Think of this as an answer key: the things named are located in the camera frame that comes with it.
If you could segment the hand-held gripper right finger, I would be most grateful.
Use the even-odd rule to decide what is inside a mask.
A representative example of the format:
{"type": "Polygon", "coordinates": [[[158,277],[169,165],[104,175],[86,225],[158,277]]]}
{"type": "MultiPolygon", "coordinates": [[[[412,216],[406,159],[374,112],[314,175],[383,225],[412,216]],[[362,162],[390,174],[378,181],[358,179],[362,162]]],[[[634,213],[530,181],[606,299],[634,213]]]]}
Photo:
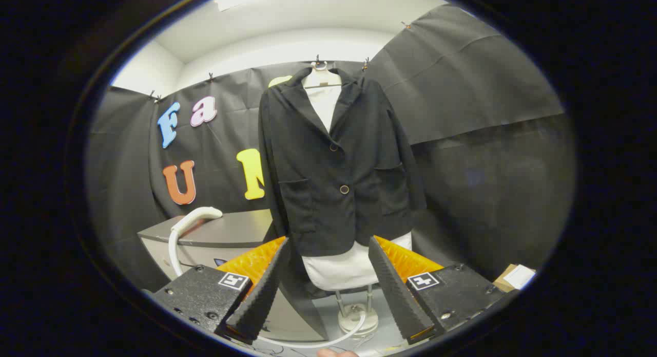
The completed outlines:
{"type": "Polygon", "coordinates": [[[371,237],[368,248],[396,326],[410,345],[495,313],[518,294],[503,291],[465,264],[445,267],[378,236],[371,237]]]}

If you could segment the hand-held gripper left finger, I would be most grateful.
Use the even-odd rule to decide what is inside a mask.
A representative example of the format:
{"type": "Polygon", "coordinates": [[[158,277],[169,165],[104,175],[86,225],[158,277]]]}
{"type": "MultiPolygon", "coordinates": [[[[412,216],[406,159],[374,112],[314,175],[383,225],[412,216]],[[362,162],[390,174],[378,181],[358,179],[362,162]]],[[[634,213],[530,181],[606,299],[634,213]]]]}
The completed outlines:
{"type": "Polygon", "coordinates": [[[251,344],[269,315],[288,260],[289,239],[279,237],[216,268],[190,268],[153,299],[193,327],[251,344]]]}

